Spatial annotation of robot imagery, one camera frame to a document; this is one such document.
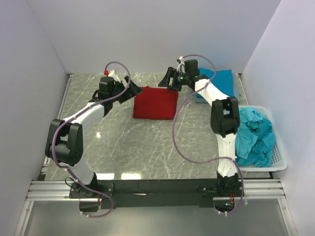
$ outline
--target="folded red cloth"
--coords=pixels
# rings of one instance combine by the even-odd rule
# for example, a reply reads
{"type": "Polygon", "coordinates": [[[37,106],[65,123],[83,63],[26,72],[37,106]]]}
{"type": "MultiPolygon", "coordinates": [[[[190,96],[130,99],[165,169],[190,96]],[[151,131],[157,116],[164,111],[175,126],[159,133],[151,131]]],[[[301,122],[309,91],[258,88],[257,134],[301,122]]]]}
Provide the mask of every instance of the folded red cloth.
{"type": "Polygon", "coordinates": [[[176,113],[178,91],[143,87],[134,99],[133,118],[173,119],[176,113]]]}

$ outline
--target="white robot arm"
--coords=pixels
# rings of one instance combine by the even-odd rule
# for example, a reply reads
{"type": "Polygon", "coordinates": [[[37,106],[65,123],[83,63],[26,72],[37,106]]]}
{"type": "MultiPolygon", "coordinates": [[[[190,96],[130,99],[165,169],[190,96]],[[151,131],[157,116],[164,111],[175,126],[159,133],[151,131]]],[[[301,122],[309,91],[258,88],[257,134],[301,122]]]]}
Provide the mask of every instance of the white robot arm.
{"type": "MultiPolygon", "coordinates": [[[[183,57],[180,57],[177,62],[179,67],[177,69],[169,67],[158,86],[180,91],[182,85],[187,85],[194,91],[199,91],[198,93],[212,106],[211,128],[218,139],[219,157],[230,157],[235,160],[235,138],[240,125],[237,99],[228,97],[209,82],[205,75],[200,75],[197,60],[184,61],[183,57]]],[[[238,181],[237,169],[232,160],[219,161],[218,178],[222,180],[224,186],[227,182],[233,185],[238,181]]]]}
{"type": "Polygon", "coordinates": [[[104,99],[120,94],[124,89],[123,82],[112,70],[108,76],[100,79],[99,89],[95,91],[92,99],[83,109],[63,120],[54,119],[50,124],[45,154],[52,158],[52,140],[57,128],[65,121],[74,119],[58,133],[55,151],[59,165],[66,166],[67,169],[71,170],[84,185],[91,185],[91,183],[97,182],[97,179],[96,174],[81,158],[83,155],[83,131],[96,120],[106,116],[113,108],[115,101],[123,103],[142,92],[141,88],[130,81],[129,87],[121,96],[102,102],[104,99]]]}
{"type": "MultiPolygon", "coordinates": [[[[205,85],[209,82],[207,79],[199,80],[195,83],[195,89],[200,90],[205,87],[205,85]]],[[[199,92],[199,94],[210,104],[216,100],[226,100],[228,98],[227,95],[222,93],[215,87],[212,83],[209,83],[208,86],[199,92]]],[[[230,133],[226,134],[223,137],[221,134],[216,134],[218,139],[218,148],[219,148],[219,156],[222,157],[231,157],[235,160],[235,138],[236,134],[230,133]]],[[[235,164],[231,160],[221,159],[219,160],[218,173],[222,177],[231,177],[237,173],[237,169],[235,164]]]]}

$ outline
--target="laundry basket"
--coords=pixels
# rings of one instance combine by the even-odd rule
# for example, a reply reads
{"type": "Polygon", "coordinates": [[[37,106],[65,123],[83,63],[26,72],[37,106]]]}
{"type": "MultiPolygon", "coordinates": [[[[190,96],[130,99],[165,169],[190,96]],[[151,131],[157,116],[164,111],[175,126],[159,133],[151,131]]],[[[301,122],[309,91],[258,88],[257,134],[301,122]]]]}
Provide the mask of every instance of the laundry basket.
{"type": "Polygon", "coordinates": [[[284,148],[282,146],[277,128],[275,126],[275,123],[270,115],[270,112],[264,108],[259,106],[239,106],[241,108],[247,108],[251,107],[254,108],[259,113],[263,114],[267,119],[269,119],[272,123],[272,129],[276,136],[276,144],[273,149],[272,153],[272,161],[271,161],[271,167],[255,167],[254,165],[246,166],[246,167],[240,167],[242,171],[248,171],[248,172],[273,172],[273,171],[282,171],[287,168],[287,161],[284,155],[284,148]]]}

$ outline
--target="blue cloth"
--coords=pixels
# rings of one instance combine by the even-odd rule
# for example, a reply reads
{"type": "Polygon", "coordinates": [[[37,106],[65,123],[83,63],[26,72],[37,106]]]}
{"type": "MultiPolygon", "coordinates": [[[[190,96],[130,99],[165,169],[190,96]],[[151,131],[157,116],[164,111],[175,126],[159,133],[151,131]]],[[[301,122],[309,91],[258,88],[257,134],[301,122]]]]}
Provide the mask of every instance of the blue cloth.
{"type": "MultiPolygon", "coordinates": [[[[199,68],[199,71],[201,75],[206,75],[208,78],[211,78],[214,74],[212,70],[208,69],[199,68]]],[[[211,83],[229,97],[234,96],[232,70],[217,71],[217,75],[213,78],[211,83]]]]}
{"type": "Polygon", "coordinates": [[[240,108],[240,127],[235,140],[240,166],[270,167],[276,137],[270,120],[253,108],[240,108]]]}

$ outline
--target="marble table surface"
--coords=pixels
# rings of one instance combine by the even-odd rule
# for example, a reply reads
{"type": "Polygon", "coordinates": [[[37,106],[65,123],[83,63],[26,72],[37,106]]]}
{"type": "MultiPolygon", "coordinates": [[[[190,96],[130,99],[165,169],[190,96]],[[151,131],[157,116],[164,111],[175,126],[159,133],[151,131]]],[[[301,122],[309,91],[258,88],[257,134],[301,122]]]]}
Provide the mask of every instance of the marble table surface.
{"type": "MultiPolygon", "coordinates": [[[[134,73],[138,86],[157,87],[165,73],[134,73]]],[[[98,89],[102,74],[73,74],[61,118],[82,109],[98,89]]],[[[240,105],[247,105],[241,80],[237,79],[240,105]]],[[[177,107],[190,94],[183,87],[177,107]]],[[[114,103],[110,113],[83,134],[83,159],[99,179],[216,178],[218,162],[198,165],[185,161],[174,149],[172,120],[132,118],[134,99],[114,103]]],[[[211,106],[191,99],[179,114],[176,140],[182,153],[193,160],[218,156],[217,139],[210,128],[211,106]]],[[[50,161],[45,180],[64,180],[68,173],[50,161]]],[[[246,172],[245,177],[268,178],[268,172],[246,172]]]]}

